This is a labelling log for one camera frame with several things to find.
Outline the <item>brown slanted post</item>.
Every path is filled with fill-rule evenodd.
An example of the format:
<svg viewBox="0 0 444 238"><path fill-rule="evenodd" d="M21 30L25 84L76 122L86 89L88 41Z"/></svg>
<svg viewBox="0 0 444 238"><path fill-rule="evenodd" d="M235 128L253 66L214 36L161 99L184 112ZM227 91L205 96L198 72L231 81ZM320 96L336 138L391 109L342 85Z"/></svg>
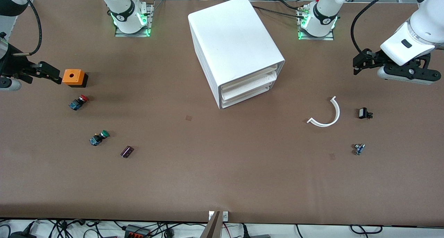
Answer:
<svg viewBox="0 0 444 238"><path fill-rule="evenodd" d="M221 230L224 224L223 218L223 211L213 211L199 238L221 238Z"/></svg>

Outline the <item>white curved plastic clamp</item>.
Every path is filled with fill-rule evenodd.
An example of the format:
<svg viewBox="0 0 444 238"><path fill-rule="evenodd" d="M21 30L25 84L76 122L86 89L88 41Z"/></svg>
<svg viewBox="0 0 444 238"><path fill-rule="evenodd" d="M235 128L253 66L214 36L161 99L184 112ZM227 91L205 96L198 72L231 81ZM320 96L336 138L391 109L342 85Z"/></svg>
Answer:
<svg viewBox="0 0 444 238"><path fill-rule="evenodd" d="M335 124L339 120L339 118L340 118L341 111L340 111L339 104L336 101L336 96L333 96L330 99L330 102L332 103L332 105L333 105L333 107L335 109L335 116L334 116L333 121L331 121L330 123L320 123L317 120L315 120L314 118L309 118L306 121L306 123L309 123L309 124L312 124L314 126L321 127L321 128L329 127L329 126L332 126L333 124Z"/></svg>

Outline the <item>green push button switch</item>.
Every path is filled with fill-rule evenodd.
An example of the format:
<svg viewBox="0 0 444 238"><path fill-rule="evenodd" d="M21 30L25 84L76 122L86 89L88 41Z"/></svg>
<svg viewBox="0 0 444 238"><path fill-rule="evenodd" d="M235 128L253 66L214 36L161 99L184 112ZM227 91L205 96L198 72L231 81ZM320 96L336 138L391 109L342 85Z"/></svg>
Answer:
<svg viewBox="0 0 444 238"><path fill-rule="evenodd" d="M110 137L109 132L106 130L102 130L100 133L95 134L93 137L90 138L90 144L92 146L98 146L103 140Z"/></svg>

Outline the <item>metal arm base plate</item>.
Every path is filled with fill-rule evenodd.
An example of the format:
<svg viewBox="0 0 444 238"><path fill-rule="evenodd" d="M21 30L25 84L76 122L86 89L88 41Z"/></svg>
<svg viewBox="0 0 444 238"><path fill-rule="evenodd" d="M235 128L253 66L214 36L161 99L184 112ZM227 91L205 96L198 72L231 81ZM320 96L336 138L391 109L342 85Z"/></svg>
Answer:
<svg viewBox="0 0 444 238"><path fill-rule="evenodd" d="M116 37L149 37L154 15L154 4L132 1L129 8L120 13L111 12Z"/></svg>
<svg viewBox="0 0 444 238"><path fill-rule="evenodd" d="M310 34L307 31L307 27L309 25L309 22L311 20L311 15L309 13L309 5L306 4L302 7L298 7L296 10L297 16L302 16L303 18L297 19L297 25L298 25L298 40L319 40L319 41L333 41L334 40L334 24L332 25L332 28L330 32L325 36L314 36Z"/></svg>

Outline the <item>white post bracket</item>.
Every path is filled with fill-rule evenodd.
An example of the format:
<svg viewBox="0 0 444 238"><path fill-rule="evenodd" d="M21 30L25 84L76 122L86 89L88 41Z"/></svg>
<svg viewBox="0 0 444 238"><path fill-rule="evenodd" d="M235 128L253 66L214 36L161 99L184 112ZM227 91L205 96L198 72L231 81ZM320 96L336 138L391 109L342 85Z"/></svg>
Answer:
<svg viewBox="0 0 444 238"><path fill-rule="evenodd" d="M211 220L211 218L212 218L212 216L214 215L214 213L215 213L215 211L209 211L208 221ZM223 222L228 222L228 215L229 215L229 212L228 212L228 211L222 211L222 212L221 212L221 215L220 215L220 216L221 216Z"/></svg>

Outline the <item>black power strip orange sockets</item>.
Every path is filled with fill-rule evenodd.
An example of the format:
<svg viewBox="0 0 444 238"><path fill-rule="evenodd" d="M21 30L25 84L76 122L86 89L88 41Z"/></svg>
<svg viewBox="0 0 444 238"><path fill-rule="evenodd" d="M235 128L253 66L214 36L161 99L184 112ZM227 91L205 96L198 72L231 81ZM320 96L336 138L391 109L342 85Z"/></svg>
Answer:
<svg viewBox="0 0 444 238"><path fill-rule="evenodd" d="M125 227L124 238L149 238L151 230L135 225L127 225Z"/></svg>

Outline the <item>orange box with hole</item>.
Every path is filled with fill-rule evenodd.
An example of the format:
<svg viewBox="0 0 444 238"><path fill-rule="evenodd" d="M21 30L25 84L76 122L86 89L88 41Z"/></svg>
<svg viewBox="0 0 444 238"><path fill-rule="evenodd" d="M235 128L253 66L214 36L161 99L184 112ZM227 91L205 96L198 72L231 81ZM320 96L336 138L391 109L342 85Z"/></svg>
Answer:
<svg viewBox="0 0 444 238"><path fill-rule="evenodd" d="M66 69L62 83L72 88L86 88L88 75L82 69Z"/></svg>

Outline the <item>white drawer cabinet shell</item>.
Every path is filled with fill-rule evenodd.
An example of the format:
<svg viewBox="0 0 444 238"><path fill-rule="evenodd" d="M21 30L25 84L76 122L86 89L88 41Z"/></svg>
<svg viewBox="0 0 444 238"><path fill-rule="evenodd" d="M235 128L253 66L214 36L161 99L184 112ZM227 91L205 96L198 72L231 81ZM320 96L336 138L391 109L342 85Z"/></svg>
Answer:
<svg viewBox="0 0 444 238"><path fill-rule="evenodd" d="M222 85L274 65L279 66L278 78L284 57L249 0L229 0L192 12L188 22L195 53L219 109Z"/></svg>

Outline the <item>white plastic drawer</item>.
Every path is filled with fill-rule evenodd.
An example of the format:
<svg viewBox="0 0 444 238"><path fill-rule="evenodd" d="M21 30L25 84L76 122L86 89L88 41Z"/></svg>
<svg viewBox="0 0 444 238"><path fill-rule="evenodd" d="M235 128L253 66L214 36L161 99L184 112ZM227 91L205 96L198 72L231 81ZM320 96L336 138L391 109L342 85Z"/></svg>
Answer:
<svg viewBox="0 0 444 238"><path fill-rule="evenodd" d="M221 91L232 91L240 89L242 86L256 87L267 83L272 83L276 80L276 69L278 65L269 66L265 69L254 72L243 78L239 78L221 86Z"/></svg>
<svg viewBox="0 0 444 238"><path fill-rule="evenodd" d="M251 81L244 81L244 82L239 83L235 86L231 86L231 87L227 87L225 89L222 89L221 90L222 99L223 100L230 100L236 96L251 92L255 89L258 89L258 88L261 88L264 86L270 86L273 82L275 82L274 79L265 79L265 78L251 80Z"/></svg>
<svg viewBox="0 0 444 238"><path fill-rule="evenodd" d="M271 88L270 86L265 86L265 87L261 87L261 88L255 89L255 90L253 90L251 92L244 93L242 95L236 96L236 97L234 97L233 99L230 99L230 100L222 100L220 109L225 109L227 107L231 107L234 104L240 103L240 102L242 102L244 100L250 99L250 98L255 97L255 96L259 95L259 94L267 92L267 91L269 91L270 88Z"/></svg>

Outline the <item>red push button switch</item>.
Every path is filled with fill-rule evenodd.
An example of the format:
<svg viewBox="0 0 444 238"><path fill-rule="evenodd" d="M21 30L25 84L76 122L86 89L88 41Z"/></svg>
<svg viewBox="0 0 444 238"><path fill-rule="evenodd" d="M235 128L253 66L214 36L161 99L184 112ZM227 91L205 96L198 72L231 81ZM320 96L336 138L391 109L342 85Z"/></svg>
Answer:
<svg viewBox="0 0 444 238"><path fill-rule="evenodd" d="M89 98L87 96L81 95L78 98L74 99L70 104L69 107L74 110L77 111L78 109L80 109L86 102L89 101Z"/></svg>

